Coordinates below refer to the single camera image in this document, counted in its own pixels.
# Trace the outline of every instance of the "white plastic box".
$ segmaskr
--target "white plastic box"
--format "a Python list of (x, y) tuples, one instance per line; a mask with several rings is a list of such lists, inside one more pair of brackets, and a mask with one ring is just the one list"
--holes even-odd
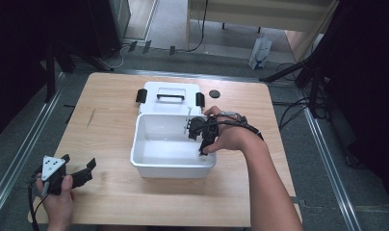
[[(189, 118), (202, 115), (191, 95), (199, 92), (197, 85), (148, 82), (145, 87), (147, 97), (140, 106), (137, 118), (135, 138), (131, 150), (131, 163), (142, 177), (151, 178), (205, 178), (216, 164), (216, 153), (200, 156), (198, 148), (201, 136), (196, 141), (189, 140), (187, 123)], [(174, 90), (181, 98), (158, 98), (159, 90)]]

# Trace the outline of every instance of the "right hand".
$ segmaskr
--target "right hand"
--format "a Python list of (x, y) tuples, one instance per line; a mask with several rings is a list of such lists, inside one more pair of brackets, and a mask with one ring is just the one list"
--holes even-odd
[[(206, 116), (217, 116), (221, 110), (217, 106), (211, 107), (204, 114)], [(217, 121), (235, 120), (226, 116), (218, 116)], [(219, 137), (213, 144), (203, 148), (204, 153), (212, 153), (221, 149), (244, 151), (249, 141), (260, 141), (252, 132), (245, 128), (232, 125), (219, 125)]]

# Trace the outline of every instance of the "left hand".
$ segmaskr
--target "left hand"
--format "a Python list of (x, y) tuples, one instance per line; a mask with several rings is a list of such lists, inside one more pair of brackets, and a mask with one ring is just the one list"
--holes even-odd
[[(42, 180), (38, 178), (36, 186), (39, 192), (42, 192)], [(48, 230), (68, 230), (72, 223), (73, 215), (73, 194), (72, 176), (67, 175), (63, 179), (62, 192), (60, 195), (49, 194), (42, 202), (45, 211), (48, 215), (49, 225)]]

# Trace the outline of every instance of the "gray floor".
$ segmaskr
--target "gray floor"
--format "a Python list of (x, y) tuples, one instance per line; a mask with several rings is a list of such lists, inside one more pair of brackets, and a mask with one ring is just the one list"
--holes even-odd
[[(160, 0), (158, 9), (162, 9), (163, 3), (170, 3), (170, 1)], [(137, 73), (138, 71), (141, 74), (148, 74), (149, 72), (147, 71), (162, 71), (156, 72), (156, 74), (165, 74), (165, 72), (172, 72), (173, 74), (192, 73), (201, 74), (202, 78), (228, 76), (225, 79), (230, 81), (256, 82), (257, 78), (270, 76), (288, 65), (280, 65), (280, 63), (287, 63), (292, 60), (290, 59), (292, 54), (289, 45), (284, 40), (283, 32), (264, 29), (267, 31), (267, 36), (271, 37), (273, 41), (271, 53), (273, 57), (271, 57), (265, 69), (250, 69), (247, 65), (249, 55), (236, 57), (233, 55), (236, 52), (228, 53), (227, 50), (231, 50), (230, 45), (233, 44), (232, 42), (235, 42), (235, 38), (242, 38), (237, 42), (241, 45), (234, 45), (232, 49), (236, 50), (238, 46), (245, 46), (245, 43), (242, 43), (242, 41), (248, 40), (251, 47), (248, 45), (240, 48), (250, 52), (256, 35), (250, 34), (250, 36), (246, 37), (244, 34), (241, 34), (239, 36), (236, 35), (236, 31), (251, 31), (251, 28), (243, 28), (238, 25), (233, 25), (233, 28), (238, 29), (227, 34), (216, 26), (218, 30), (210, 30), (206, 34), (206, 40), (204, 40), (206, 48), (204, 50), (198, 51), (198, 53), (180, 52), (170, 56), (167, 49), (155, 49), (165, 48), (162, 47), (162, 44), (158, 45), (156, 43), (157, 38), (155, 35), (159, 36), (158, 39), (160, 41), (165, 41), (166, 38), (169, 39), (169, 36), (161, 35), (159, 30), (162, 31), (165, 28), (163, 29), (159, 25), (154, 24), (148, 36), (153, 41), (153, 48), (147, 54), (143, 54), (141, 47), (137, 47), (132, 52), (127, 52), (127, 49), (124, 49), (124, 63), (119, 68), (116, 68), (115, 72), (128, 73), (135, 71)], [(212, 38), (223, 36), (220, 40), (231, 40), (231, 42), (226, 44), (229, 45), (227, 47), (221, 46), (221, 51), (215, 55), (206, 54), (204, 51), (208, 49), (209, 43), (207, 42), (209, 41), (209, 36)], [(65, 122), (71, 114), (71, 108), (64, 107), (64, 105), (77, 104), (78, 97), (88, 76), (95, 71), (90, 65), (77, 58), (74, 61), (77, 66), (76, 70), (73, 74), (65, 75), (62, 91), (54, 111), (46, 121), (35, 145), (31, 148), (29, 159), (25, 161), (23, 169), (19, 172), (15, 184), (0, 211), (0, 230), (31, 229), (31, 225), (27, 221), (26, 181), (31, 172), (39, 165), (43, 155), (54, 155), (65, 130)], [(121, 62), (121, 58), (115, 54), (112, 58), (105, 60), (105, 62), (111, 65), (118, 65)], [(292, 81), (281, 79), (270, 84), (269, 88), (272, 101), (295, 102), (301, 98), (300, 91), (294, 87)], [(37, 119), (39, 111), (44, 106), (44, 95), (45, 89), (42, 89), (1, 135), (0, 181), (20, 145), (25, 140), (33, 122)], [(279, 121), (286, 107), (274, 106), (274, 109)], [(294, 108), (287, 115), (290, 116), (298, 109)], [(389, 198), (380, 180), (366, 168), (353, 169), (348, 167), (344, 159), (344, 148), (334, 134), (331, 121), (318, 119), (317, 122), (321, 127), (337, 172), (343, 180), (350, 201), (355, 209), (361, 230), (389, 230)], [(349, 230), (305, 114), (301, 114), (282, 129), (281, 138), (296, 188), (304, 229)], [(72, 227), (72, 230), (94, 229), (94, 225), (74, 225)]]

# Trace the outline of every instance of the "black handle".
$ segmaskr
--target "black handle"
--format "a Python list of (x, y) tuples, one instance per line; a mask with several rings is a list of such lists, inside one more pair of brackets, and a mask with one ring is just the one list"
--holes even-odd
[(169, 97), (169, 98), (181, 98), (182, 100), (185, 100), (185, 95), (177, 95), (177, 94), (157, 94), (156, 97)]

